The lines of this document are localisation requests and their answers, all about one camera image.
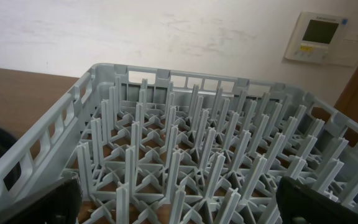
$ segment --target gray plastic rack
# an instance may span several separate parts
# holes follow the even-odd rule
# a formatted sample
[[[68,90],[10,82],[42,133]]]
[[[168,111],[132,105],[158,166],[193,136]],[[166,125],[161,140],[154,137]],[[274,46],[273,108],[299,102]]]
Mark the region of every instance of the gray plastic rack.
[[[132,82],[139,72],[155,79]],[[358,124],[283,83],[101,63],[0,159],[0,210],[75,172],[92,208],[83,223],[280,223],[283,176],[358,213],[348,129]]]

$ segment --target plastic crate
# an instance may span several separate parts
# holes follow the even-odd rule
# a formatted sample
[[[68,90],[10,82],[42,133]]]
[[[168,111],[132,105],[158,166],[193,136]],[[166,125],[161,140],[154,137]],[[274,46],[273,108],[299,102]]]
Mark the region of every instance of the plastic crate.
[[[136,75],[155,81],[131,82]],[[0,159],[0,210],[77,172],[97,207],[85,223],[128,223],[130,213],[137,223],[280,222],[271,199],[285,175],[358,213],[358,142],[348,145],[348,129],[358,124],[284,83],[101,63]]]

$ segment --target yellow label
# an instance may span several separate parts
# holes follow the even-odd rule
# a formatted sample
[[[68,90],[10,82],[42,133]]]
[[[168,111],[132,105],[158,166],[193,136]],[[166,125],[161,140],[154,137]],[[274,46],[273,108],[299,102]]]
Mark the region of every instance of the yellow label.
[[[303,52],[312,52],[314,50],[314,47],[301,46],[300,50]]]

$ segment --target lcd screen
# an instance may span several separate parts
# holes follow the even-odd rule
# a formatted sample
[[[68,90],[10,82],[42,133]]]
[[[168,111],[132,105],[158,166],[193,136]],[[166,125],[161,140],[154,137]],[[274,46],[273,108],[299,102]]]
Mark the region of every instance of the lcd screen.
[[[329,44],[334,37],[338,25],[339,24],[335,22],[310,20],[305,35],[303,36],[303,40]]]

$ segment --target thermostat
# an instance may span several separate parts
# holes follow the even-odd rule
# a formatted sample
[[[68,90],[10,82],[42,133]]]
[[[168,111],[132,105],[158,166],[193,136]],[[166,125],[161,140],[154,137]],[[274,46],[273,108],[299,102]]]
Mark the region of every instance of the thermostat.
[[[302,12],[284,57],[323,63],[341,39],[346,24],[345,17]]]

